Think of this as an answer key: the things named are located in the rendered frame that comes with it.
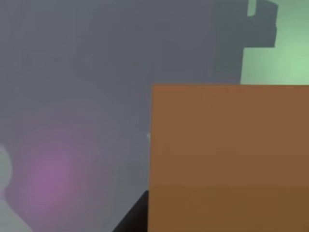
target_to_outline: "green light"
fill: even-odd
[[[272,2],[279,5],[276,47],[245,49],[241,83],[309,85],[309,0]]]

